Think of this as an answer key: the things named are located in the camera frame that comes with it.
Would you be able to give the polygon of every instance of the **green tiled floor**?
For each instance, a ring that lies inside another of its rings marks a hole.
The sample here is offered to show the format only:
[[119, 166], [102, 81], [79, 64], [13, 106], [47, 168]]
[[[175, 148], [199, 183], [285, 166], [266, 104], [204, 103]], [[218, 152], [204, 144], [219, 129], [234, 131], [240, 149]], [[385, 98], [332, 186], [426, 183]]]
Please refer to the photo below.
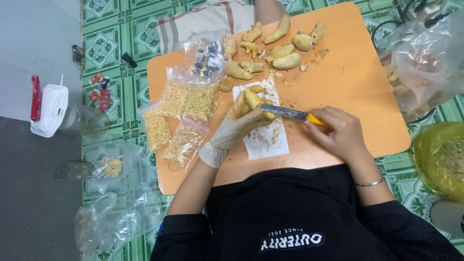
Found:
[[[124, 140], [145, 145], [145, 133], [136, 114], [136, 109], [149, 102], [147, 63], [160, 55], [160, 45], [155, 29], [156, 22], [161, 16], [174, 16], [181, 12], [188, 12], [201, 7], [206, 0], [84, 0], [83, 10], [83, 47], [86, 50], [87, 61], [83, 69], [83, 103], [95, 106], [88, 95], [93, 88], [89, 79], [97, 72], [112, 78], [109, 85], [111, 102], [108, 109], [111, 119], [109, 134]], [[290, 15], [298, 15], [319, 8], [335, 5], [347, 0], [280, 0]], [[378, 24], [390, 19], [398, 19], [396, 10], [385, 14], [376, 14], [369, 10], [367, 0], [353, 1], [361, 10], [366, 27], [371, 32]], [[391, 8], [391, 0], [372, 0], [376, 10]], [[447, 12], [464, 7], [464, 0], [443, 0], [441, 6]], [[381, 28], [376, 41], [394, 29], [394, 25]], [[137, 62], [138, 67], [129, 68], [121, 60], [123, 53], [129, 53]], [[423, 130], [424, 125], [444, 121], [463, 121], [464, 95], [456, 96], [453, 100], [438, 107], [436, 112], [419, 124], [408, 125], [412, 137]], [[83, 158], [89, 154], [105, 153], [106, 144], [90, 144], [83, 147]], [[156, 171], [156, 161], [153, 154], [149, 155], [153, 170]], [[388, 184], [397, 199], [412, 212], [430, 221], [429, 211], [437, 197], [431, 195], [418, 179], [418, 173], [411, 160], [409, 151], [380, 157], [377, 159], [382, 175], [387, 177]], [[91, 200], [86, 189], [89, 182], [84, 183], [84, 201]], [[172, 196], [162, 196], [165, 210], [169, 206]], [[445, 236], [461, 249], [464, 240]], [[127, 244], [114, 249], [100, 251], [87, 256], [87, 260], [98, 261], [144, 261], [149, 260], [156, 231], [151, 231]]]

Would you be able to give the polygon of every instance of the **orange table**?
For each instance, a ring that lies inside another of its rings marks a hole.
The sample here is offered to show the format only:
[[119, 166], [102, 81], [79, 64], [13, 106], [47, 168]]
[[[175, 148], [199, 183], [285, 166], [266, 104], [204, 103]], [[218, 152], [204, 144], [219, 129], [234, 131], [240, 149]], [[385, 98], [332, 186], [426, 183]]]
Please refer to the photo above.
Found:
[[[283, 78], [275, 79], [281, 103], [287, 106], [291, 103], [295, 106], [294, 109], [300, 111], [329, 105], [358, 116], [361, 119], [367, 148], [374, 157], [406, 150], [411, 142], [406, 125], [355, 4], [346, 2], [292, 17], [290, 32], [276, 43], [265, 46], [265, 49], [269, 51], [274, 46], [291, 42], [299, 29], [309, 33], [318, 21], [323, 22], [325, 34], [315, 46], [316, 50], [325, 48], [329, 49], [329, 53], [324, 60], [315, 65], [310, 63], [315, 50], [310, 50], [305, 55], [297, 51], [301, 54], [308, 71], [301, 72], [298, 68], [281, 71], [288, 82], [285, 85], [282, 83]], [[263, 37], [273, 32], [276, 27], [277, 23], [264, 26], [263, 36], [255, 43], [262, 43]], [[237, 33], [233, 38], [240, 43], [243, 34], [244, 32]], [[166, 82], [166, 67], [181, 65], [183, 60], [183, 56], [178, 52], [151, 59], [147, 65], [151, 101], [162, 96]], [[234, 61], [241, 60], [252, 59], [245, 53], [244, 48], [239, 47]], [[254, 79], [251, 81], [234, 80], [233, 84], [237, 86], [261, 81], [268, 77], [270, 69], [271, 66], [267, 65], [264, 72], [253, 74]], [[220, 94], [218, 103], [217, 115], [213, 117], [207, 141], [231, 107], [232, 92]], [[179, 121], [171, 118], [168, 121], [174, 134]], [[290, 154], [250, 161], [244, 144], [239, 143], [229, 151], [214, 185], [240, 182], [263, 170], [288, 167], [314, 169], [343, 163], [312, 140], [301, 121], [284, 118], [284, 126]], [[161, 158], [164, 150], [165, 148], [156, 152], [156, 165], [160, 189], [169, 195], [176, 193], [186, 173], [169, 169], [167, 161]]]

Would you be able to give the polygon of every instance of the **bare hand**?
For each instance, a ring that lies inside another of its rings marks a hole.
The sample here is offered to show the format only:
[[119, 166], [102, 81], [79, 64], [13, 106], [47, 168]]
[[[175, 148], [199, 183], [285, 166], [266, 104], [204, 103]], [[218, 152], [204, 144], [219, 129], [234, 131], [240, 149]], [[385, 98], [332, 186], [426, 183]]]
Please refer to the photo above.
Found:
[[313, 123], [304, 122], [314, 139], [330, 153], [340, 157], [346, 163], [370, 155], [364, 143], [361, 122], [358, 117], [328, 106], [322, 110], [313, 110], [311, 114], [332, 127], [329, 134], [324, 134]]

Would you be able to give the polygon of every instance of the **latex glove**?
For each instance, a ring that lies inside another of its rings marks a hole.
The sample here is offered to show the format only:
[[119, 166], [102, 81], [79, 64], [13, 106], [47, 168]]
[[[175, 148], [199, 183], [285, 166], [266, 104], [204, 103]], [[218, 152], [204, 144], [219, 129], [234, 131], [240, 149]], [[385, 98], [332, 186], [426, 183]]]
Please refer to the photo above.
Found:
[[230, 148], [239, 143], [251, 130], [271, 124], [271, 121], [258, 121], [262, 111], [252, 111], [243, 117], [237, 118], [238, 107], [244, 104], [244, 95], [239, 96], [227, 113], [211, 141], [200, 149], [200, 158], [208, 165], [219, 168], [226, 159]]

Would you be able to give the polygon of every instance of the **hand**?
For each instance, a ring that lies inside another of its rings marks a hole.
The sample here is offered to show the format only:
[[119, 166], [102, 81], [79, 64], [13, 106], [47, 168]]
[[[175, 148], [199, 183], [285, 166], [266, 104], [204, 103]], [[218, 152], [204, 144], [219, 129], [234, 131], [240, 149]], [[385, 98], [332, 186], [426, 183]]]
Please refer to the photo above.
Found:
[[272, 123], [271, 121], [258, 121], [262, 111], [252, 111], [240, 117], [243, 110], [237, 108], [244, 104], [245, 95], [239, 95], [211, 141], [200, 149], [200, 158], [211, 167], [219, 168], [226, 158], [228, 150], [239, 143], [251, 130]]
[[325, 107], [311, 111], [332, 127], [329, 134], [320, 132], [313, 123], [304, 122], [309, 133], [330, 153], [350, 163], [359, 157], [370, 155], [364, 143], [359, 118], [340, 109]]

